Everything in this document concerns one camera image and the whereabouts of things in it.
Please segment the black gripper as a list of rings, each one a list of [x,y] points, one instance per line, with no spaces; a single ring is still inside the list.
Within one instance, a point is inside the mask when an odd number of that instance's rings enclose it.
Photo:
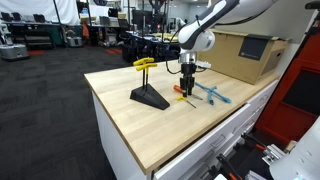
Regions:
[[[195,73],[195,70],[196,70],[195,64],[181,65],[181,73],[183,74],[183,76],[180,78],[180,87],[182,89],[183,97],[192,95],[192,89],[194,85],[193,74]]]

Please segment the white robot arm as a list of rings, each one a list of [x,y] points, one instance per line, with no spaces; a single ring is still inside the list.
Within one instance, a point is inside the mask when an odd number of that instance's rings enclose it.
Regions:
[[[248,19],[261,14],[278,0],[217,0],[197,16],[196,20],[186,24],[178,33],[181,64],[180,87],[183,96],[192,94],[196,69],[196,53],[208,51],[215,43],[211,28],[223,20],[236,18]]]

